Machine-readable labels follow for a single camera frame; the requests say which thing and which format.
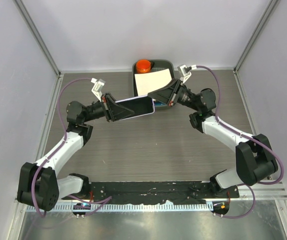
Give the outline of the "phone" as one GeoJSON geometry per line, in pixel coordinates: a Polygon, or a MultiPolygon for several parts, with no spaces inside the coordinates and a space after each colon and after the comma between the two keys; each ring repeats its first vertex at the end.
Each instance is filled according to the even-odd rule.
{"type": "Polygon", "coordinates": [[[155,112],[154,101],[147,95],[118,100],[116,103],[133,111],[133,113],[127,113],[125,116],[122,116],[119,120],[137,118],[155,112]]]}

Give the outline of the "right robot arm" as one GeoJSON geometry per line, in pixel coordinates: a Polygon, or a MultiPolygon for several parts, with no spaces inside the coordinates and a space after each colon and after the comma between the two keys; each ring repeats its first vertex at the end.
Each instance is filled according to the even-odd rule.
{"type": "Polygon", "coordinates": [[[277,160],[265,135],[244,133],[215,115],[216,94],[212,89],[205,88],[193,93],[181,80],[173,79],[166,86],[149,92],[148,96],[170,107],[180,104],[194,110],[189,115],[191,126],[234,152],[235,167],[210,178],[209,191],[212,196],[222,197],[232,186],[253,186],[278,171],[277,160]]]}

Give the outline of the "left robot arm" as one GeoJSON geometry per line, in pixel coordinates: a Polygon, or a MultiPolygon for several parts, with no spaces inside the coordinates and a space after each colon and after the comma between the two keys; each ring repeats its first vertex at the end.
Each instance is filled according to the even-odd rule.
{"type": "Polygon", "coordinates": [[[80,174],[70,174],[58,179],[58,174],[68,160],[90,140],[93,126],[88,121],[105,117],[109,122],[133,117],[131,99],[115,100],[109,93],[101,100],[85,106],[78,101],[66,107],[67,129],[63,138],[46,155],[35,163],[26,162],[20,169],[17,200],[33,206],[39,213],[50,211],[59,199],[75,195],[83,200],[89,196],[89,179],[80,174]]]}

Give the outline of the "blue dotted plate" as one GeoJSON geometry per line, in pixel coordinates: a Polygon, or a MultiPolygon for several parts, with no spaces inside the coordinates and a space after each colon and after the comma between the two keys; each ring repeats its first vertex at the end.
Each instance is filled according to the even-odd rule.
{"type": "Polygon", "coordinates": [[[154,103],[155,107],[166,107],[167,106],[165,103],[162,103],[162,102],[157,101],[157,100],[154,100],[153,103],[154,103]]]}

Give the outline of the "white square plate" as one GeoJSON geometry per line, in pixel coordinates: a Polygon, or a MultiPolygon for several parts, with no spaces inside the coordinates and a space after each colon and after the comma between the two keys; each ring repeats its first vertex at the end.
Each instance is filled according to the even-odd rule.
{"type": "Polygon", "coordinates": [[[149,73],[135,74],[134,80],[138,96],[146,96],[150,92],[165,87],[172,80],[172,76],[167,68],[149,73]]]}

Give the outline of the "dark green plastic tray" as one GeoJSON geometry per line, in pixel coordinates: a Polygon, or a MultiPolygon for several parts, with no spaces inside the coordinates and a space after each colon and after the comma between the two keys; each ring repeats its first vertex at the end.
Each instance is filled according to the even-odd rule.
{"type": "MultiPolygon", "coordinates": [[[[157,71],[169,69],[172,79],[175,78],[174,66],[173,66],[173,64],[170,61],[164,60],[164,59],[153,59],[153,60],[149,60],[149,61],[153,61],[154,62],[154,66],[153,66],[151,72],[157,72],[157,71]]],[[[133,87],[132,88],[133,88],[134,96],[138,97],[137,87],[136,87],[136,83],[135,83],[135,74],[138,74],[138,73],[136,72],[135,64],[136,64],[136,62],[132,66],[132,83],[133,83],[133,87]]]]}

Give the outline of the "orange mug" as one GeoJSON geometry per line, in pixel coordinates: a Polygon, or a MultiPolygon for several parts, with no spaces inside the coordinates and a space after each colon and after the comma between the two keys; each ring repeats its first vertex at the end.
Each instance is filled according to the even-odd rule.
{"type": "Polygon", "coordinates": [[[135,69],[137,74],[146,74],[152,71],[154,62],[148,59],[140,59],[135,64],[135,69]]]}

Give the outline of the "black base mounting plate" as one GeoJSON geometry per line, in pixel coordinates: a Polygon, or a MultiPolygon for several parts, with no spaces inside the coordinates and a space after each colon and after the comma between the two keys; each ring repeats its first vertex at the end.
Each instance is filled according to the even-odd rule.
{"type": "Polygon", "coordinates": [[[92,197],[94,201],[109,201],[114,205],[157,205],[170,201],[175,205],[204,204],[206,199],[237,199],[238,187],[216,191],[210,182],[203,181],[115,181],[90,182],[78,193],[80,199],[92,197]]]}

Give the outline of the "left aluminium frame post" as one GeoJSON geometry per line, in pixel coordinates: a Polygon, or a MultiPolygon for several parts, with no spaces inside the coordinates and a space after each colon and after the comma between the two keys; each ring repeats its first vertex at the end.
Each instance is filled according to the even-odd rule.
{"type": "Polygon", "coordinates": [[[53,72],[57,77],[60,77],[61,71],[59,70],[57,64],[55,63],[54,58],[52,57],[46,43],[44,42],[34,20],[32,19],[28,9],[26,8],[24,2],[22,0],[13,0],[13,3],[17,7],[20,15],[22,16],[24,22],[26,23],[30,33],[32,34],[33,38],[35,39],[36,43],[38,44],[41,52],[45,56],[47,62],[49,63],[50,67],[52,68],[53,72]]]}

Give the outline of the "aluminium frame post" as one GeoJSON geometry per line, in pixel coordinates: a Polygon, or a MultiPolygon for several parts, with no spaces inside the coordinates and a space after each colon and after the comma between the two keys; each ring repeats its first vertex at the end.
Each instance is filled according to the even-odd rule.
{"type": "Polygon", "coordinates": [[[270,0],[260,17],[256,27],[254,28],[253,33],[251,34],[242,54],[240,55],[235,67],[233,68],[234,74],[237,74],[241,69],[242,65],[244,64],[245,60],[247,59],[249,53],[251,52],[252,48],[254,47],[255,43],[259,39],[261,33],[263,32],[265,26],[269,22],[271,16],[273,15],[274,11],[276,10],[277,6],[279,5],[280,0],[270,0]]]}
{"type": "Polygon", "coordinates": [[[59,70],[57,64],[55,63],[54,58],[52,57],[46,43],[44,42],[34,20],[32,19],[28,9],[26,8],[24,2],[22,0],[13,0],[13,3],[17,7],[20,15],[22,16],[24,22],[26,23],[30,33],[32,34],[33,38],[35,39],[36,43],[38,44],[41,52],[45,56],[47,62],[49,63],[50,67],[52,68],[53,72],[57,77],[60,77],[61,71],[59,70]]]}

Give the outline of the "right aluminium frame post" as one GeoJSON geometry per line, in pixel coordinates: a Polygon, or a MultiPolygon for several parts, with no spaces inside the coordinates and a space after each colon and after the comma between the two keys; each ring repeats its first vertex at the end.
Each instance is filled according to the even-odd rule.
{"type": "Polygon", "coordinates": [[[233,68],[234,74],[237,74],[241,69],[242,65],[244,64],[245,60],[247,59],[249,53],[251,52],[252,48],[254,47],[255,43],[259,39],[261,33],[263,32],[265,26],[269,22],[271,16],[273,15],[274,11],[276,10],[277,6],[279,5],[280,0],[270,0],[260,17],[256,27],[254,28],[253,33],[251,34],[242,54],[240,55],[235,67],[233,68]]]}

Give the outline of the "aluminium front rail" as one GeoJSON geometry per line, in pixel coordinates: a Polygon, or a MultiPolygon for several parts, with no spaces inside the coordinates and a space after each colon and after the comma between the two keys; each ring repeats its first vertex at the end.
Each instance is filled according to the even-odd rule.
{"type": "MultiPolygon", "coordinates": [[[[273,199],[286,199],[287,193],[284,186],[281,183],[273,185],[255,184],[251,187],[245,185],[237,186],[239,197],[238,198],[226,198],[226,199],[214,199],[207,198],[205,201],[229,201],[229,200],[273,200],[273,199]]],[[[60,191],[53,183],[46,186],[41,186],[39,183],[35,187],[35,198],[39,208],[49,210],[55,206],[60,200],[74,200],[79,197],[71,195],[71,193],[65,194],[60,191]]],[[[102,203],[104,200],[94,201],[90,196],[83,201],[91,201],[96,204],[102,203]]]]}

